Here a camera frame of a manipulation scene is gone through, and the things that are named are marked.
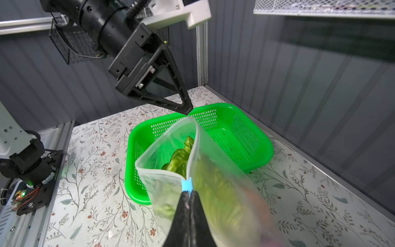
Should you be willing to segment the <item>green plastic basket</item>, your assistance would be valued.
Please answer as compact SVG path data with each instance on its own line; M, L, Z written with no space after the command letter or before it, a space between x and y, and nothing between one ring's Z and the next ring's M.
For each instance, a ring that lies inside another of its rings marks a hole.
M194 108L190 114L216 144L245 173L266 165L274 155L269 137L238 107L217 103ZM137 204L150 205L146 188L135 168L138 158L174 123L184 118L172 113L145 120L130 133L124 187Z

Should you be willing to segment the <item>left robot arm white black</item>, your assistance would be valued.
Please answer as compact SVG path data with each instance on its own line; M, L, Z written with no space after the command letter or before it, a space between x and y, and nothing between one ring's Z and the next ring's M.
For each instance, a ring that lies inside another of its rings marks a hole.
M116 90L123 96L187 115L193 106L170 48L155 33L154 27L137 19L147 1L126 6L119 1L44 1L45 11L68 17L56 25L61 41L70 51L74 47L64 31L78 27L92 39L98 58L111 56L108 71L117 80ZM40 135L22 129L1 106L1 174L21 179L31 187L49 183L55 168L43 159Z

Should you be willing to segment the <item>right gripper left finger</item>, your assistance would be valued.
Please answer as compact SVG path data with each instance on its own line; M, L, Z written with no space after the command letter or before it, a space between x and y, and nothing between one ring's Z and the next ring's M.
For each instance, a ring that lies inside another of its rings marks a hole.
M190 195L183 191L180 195L174 219L163 247L189 247Z

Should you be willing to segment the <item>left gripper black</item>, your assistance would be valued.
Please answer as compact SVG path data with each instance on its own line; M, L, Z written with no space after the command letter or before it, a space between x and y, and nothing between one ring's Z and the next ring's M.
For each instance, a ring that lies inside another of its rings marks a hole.
M144 23L139 23L109 67L123 96L184 115L191 99L169 47Z

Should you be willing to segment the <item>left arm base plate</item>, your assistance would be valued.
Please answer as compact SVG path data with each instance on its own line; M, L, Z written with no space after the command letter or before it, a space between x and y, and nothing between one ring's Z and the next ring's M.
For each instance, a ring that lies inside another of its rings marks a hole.
M21 193L13 198L15 207L13 210L18 216L33 213L38 209L49 206L52 199L60 166L64 160L64 152L62 150L50 150L49 153L42 158L42 163L52 169L49 177L36 185L32 182L27 183Z

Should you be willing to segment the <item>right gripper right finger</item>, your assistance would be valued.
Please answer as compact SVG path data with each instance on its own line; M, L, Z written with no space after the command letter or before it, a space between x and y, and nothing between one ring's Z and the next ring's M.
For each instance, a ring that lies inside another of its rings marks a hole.
M211 234L204 209L196 191L190 194L190 247L217 247Z

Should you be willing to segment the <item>clear zip top bag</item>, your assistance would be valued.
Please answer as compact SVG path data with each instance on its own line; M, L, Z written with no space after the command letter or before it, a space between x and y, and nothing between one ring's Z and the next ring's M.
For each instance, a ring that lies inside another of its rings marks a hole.
M192 117L173 124L136 161L169 247L281 247L254 183Z

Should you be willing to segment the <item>napa cabbage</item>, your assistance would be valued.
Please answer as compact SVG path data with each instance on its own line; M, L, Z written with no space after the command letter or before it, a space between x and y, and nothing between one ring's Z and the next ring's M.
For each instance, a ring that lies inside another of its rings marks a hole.
M155 207L156 216L165 220L168 235L183 191L199 194L215 243L227 247L247 247L253 239L251 207L247 189L251 183L237 165L206 133L196 135L189 155L187 177L172 188L164 185L159 194L166 198Z

